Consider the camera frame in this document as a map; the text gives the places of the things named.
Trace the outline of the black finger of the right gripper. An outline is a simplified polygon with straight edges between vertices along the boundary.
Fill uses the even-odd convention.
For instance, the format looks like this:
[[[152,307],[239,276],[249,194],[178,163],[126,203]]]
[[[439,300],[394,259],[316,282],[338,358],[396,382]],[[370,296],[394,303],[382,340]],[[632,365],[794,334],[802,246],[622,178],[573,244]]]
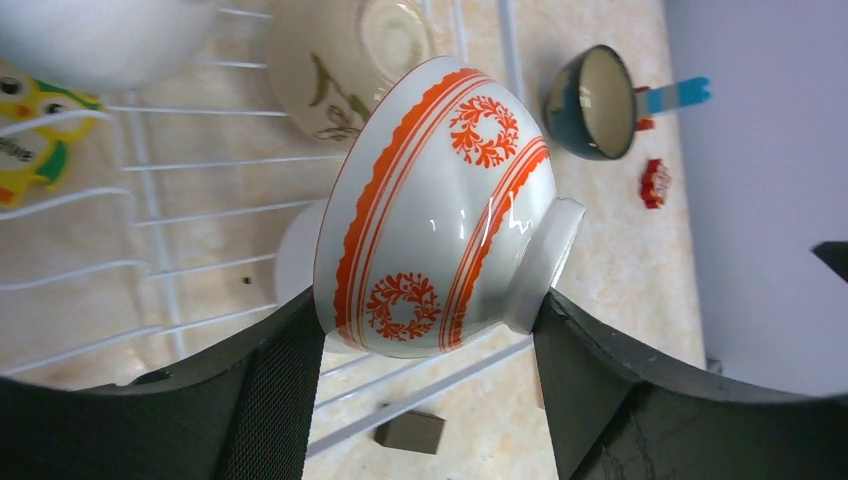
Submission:
[[[848,281],[848,242],[825,241],[815,245],[812,253],[845,282]]]

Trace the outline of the dark bowl cream inside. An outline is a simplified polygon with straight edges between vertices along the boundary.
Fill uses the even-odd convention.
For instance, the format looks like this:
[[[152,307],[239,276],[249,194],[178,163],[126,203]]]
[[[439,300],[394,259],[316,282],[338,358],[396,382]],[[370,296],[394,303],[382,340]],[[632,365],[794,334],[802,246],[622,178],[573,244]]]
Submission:
[[[597,44],[563,66],[543,102],[549,136],[572,154],[614,161],[630,150],[636,133],[634,85],[621,56]]]

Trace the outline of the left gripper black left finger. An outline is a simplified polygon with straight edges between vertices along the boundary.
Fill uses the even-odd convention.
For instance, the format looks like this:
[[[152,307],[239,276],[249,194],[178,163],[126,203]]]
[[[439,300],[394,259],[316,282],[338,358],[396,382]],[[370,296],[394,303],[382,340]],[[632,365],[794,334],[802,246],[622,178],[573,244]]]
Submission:
[[[325,335],[304,291],[125,386],[1,382],[5,479],[298,479]]]

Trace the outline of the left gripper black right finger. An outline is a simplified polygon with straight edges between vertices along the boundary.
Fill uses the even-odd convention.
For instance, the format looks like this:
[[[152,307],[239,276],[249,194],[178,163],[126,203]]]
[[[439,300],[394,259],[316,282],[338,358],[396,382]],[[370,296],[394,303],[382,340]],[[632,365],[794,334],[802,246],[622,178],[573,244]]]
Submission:
[[[549,292],[533,330],[562,479],[843,479],[847,398],[673,358]]]

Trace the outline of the white orange patterned bowl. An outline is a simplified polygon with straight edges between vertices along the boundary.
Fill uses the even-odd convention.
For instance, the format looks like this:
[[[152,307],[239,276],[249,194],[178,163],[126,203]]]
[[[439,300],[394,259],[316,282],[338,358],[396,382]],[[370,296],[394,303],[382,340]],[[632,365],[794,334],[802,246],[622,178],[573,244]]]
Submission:
[[[318,321],[341,347],[406,359],[501,324],[530,334],[585,213],[558,194],[518,98],[459,58],[427,60],[343,162],[317,239]]]

